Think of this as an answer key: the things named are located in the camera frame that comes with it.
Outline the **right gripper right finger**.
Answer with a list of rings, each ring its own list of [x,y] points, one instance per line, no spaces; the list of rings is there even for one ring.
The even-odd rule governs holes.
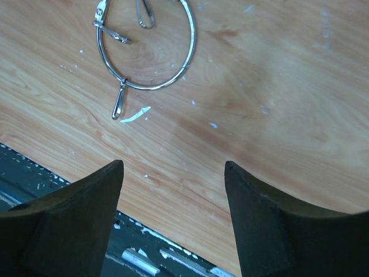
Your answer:
[[[368,275],[368,212],[302,201],[233,161],[224,182],[243,276]]]

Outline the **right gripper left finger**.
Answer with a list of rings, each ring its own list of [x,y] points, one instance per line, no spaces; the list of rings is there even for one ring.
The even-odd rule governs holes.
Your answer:
[[[1,212],[1,276],[100,276],[124,165]]]

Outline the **silver metal keyring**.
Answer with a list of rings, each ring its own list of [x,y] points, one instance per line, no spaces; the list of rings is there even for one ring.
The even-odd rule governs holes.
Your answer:
[[[127,121],[127,91],[170,89],[186,77],[197,39],[189,1],[100,1],[93,26],[101,60],[119,83],[112,119]]]

